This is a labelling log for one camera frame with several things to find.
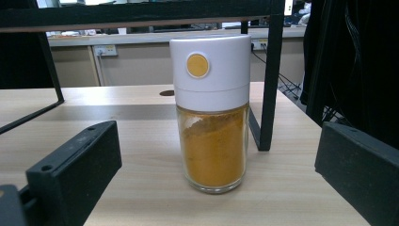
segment white cap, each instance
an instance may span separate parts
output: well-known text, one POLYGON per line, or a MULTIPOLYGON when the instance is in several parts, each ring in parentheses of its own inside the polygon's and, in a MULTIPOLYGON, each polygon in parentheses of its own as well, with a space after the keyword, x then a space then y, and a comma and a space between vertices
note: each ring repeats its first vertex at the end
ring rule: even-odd
POLYGON ((196 111, 233 109, 249 101, 249 35, 170 41, 176 104, 196 111))

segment black shelf frame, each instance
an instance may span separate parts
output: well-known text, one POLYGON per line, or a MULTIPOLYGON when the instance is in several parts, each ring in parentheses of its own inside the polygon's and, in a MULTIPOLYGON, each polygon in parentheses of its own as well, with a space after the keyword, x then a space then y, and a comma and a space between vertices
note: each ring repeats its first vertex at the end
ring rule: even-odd
MULTIPOLYGON (((123 5, 67 8, 24 8, 0 10, 0 32, 46 32, 93 28, 138 27, 150 25, 222 23, 270 18, 266 69, 264 77, 261 125, 250 110, 249 126, 259 151, 269 151, 273 135, 279 64, 284 20, 284 0, 186 0, 123 5)), ((241 33, 247 33, 243 25, 241 33)), ((6 132, 64 102, 61 88, 53 77, 58 101, 23 117, 6 132)))

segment background desk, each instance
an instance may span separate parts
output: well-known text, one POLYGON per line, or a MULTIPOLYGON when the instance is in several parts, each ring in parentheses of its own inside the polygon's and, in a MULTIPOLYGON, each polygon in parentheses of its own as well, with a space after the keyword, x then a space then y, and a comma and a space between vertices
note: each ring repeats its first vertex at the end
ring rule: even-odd
MULTIPOLYGON (((244 182, 223 195, 192 188, 183 176, 174 97, 158 94, 167 89, 63 89, 65 104, 0 136, 0 183, 22 188, 24 171, 46 154, 94 123, 116 120, 123 166, 87 225, 368 225, 314 171, 321 129, 281 93, 271 150, 258 152, 249 139, 244 182)), ((51 95, 51 89, 0 90, 0 123, 51 103, 51 95)), ((251 84, 257 118, 262 95, 263 83, 251 84)))

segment power outlet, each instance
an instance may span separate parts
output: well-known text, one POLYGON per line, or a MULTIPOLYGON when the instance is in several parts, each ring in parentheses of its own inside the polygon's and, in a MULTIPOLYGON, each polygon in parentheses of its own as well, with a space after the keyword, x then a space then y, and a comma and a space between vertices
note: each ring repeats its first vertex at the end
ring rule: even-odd
POLYGON ((253 50, 264 50, 264 48, 267 47, 267 39, 252 40, 252 43, 253 43, 253 50))
POLYGON ((115 45, 94 45, 94 54, 96 56, 107 57, 117 56, 117 46, 115 45))

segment glass jar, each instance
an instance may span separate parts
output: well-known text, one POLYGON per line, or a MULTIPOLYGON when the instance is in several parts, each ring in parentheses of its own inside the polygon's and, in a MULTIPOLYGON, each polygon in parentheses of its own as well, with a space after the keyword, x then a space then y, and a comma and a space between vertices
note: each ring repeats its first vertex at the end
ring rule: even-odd
POLYGON ((240 185, 246 171, 249 104, 219 112, 200 112, 177 105, 184 174, 207 193, 240 185))

